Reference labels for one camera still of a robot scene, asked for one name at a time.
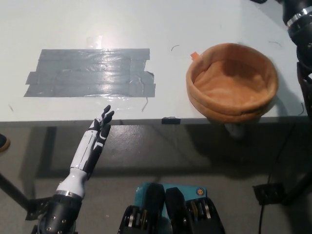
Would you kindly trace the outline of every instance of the gray duct tape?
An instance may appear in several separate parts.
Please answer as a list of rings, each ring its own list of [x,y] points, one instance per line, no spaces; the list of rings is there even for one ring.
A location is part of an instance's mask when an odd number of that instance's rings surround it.
[[[114,57],[149,60],[150,49],[42,50],[39,60],[107,60]]]
[[[25,97],[154,97],[155,84],[30,85]]]
[[[149,72],[30,72],[26,84],[153,84],[154,75]]]
[[[37,72],[115,72],[115,71],[144,71],[145,61],[141,60],[121,60],[114,62],[87,63],[85,61],[39,61]]]
[[[154,97],[149,49],[42,50],[25,97]]]

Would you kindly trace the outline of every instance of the table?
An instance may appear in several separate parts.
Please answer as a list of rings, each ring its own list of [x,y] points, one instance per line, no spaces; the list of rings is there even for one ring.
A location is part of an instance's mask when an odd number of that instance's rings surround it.
[[[224,42],[259,50],[279,71],[274,107],[260,121],[296,118],[303,111],[295,45],[275,1],[16,0],[3,3],[0,13],[2,126],[77,124],[107,104],[116,111],[112,124],[157,124],[164,117],[208,123],[188,100],[185,74],[192,52]],[[42,49],[85,49],[88,38],[97,36],[102,48],[150,49],[145,70],[155,75],[155,97],[148,103],[141,97],[23,97]]]

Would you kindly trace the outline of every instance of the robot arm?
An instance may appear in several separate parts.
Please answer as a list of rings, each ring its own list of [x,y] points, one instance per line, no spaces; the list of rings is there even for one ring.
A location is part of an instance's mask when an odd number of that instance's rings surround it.
[[[85,194],[84,184],[90,178],[110,132],[108,123],[114,114],[114,111],[109,112],[110,108],[107,106],[84,133],[69,175],[59,184],[44,219],[39,222],[38,234],[71,234],[75,231],[75,220]]]

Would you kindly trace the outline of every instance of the black cable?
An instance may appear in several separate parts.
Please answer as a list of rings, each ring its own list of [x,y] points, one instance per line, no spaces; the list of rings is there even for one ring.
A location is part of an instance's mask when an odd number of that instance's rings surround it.
[[[276,155],[276,158],[275,158],[275,161],[272,165],[272,168],[271,168],[271,171],[269,173],[269,176],[268,176],[268,181],[267,181],[267,184],[269,184],[271,182],[271,177],[273,175],[273,172],[274,172],[274,169],[275,169],[275,166],[277,164],[277,162],[279,161],[279,157],[280,155],[282,154],[286,144],[288,143],[288,140],[289,138],[291,137],[292,133],[293,133],[293,130],[294,130],[294,127],[295,127],[295,124],[292,125],[291,129],[289,130],[287,136],[285,137],[285,140],[281,146],[281,148],[279,149],[277,155]],[[260,211],[260,218],[259,218],[259,231],[258,231],[258,234],[261,234],[261,228],[262,228],[262,218],[263,218],[263,214],[264,214],[264,205],[261,206],[261,211]]]

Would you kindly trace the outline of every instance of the concrete floor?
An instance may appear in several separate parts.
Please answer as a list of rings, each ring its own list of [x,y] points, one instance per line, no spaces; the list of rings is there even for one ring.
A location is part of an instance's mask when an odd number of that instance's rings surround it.
[[[221,125],[113,126],[77,220],[80,234],[116,234],[125,208],[142,182],[178,183],[208,188],[228,234],[257,234],[260,206],[254,185],[266,183],[291,124],[249,125],[249,140],[239,144]],[[46,128],[7,128],[12,140],[0,156],[0,172],[28,197],[51,196],[87,126],[59,127],[56,141],[43,149]],[[311,126],[297,124],[273,174],[289,189],[312,168]],[[312,196],[291,207],[267,206],[263,234],[312,233]],[[34,222],[0,191],[0,233],[29,234]]]

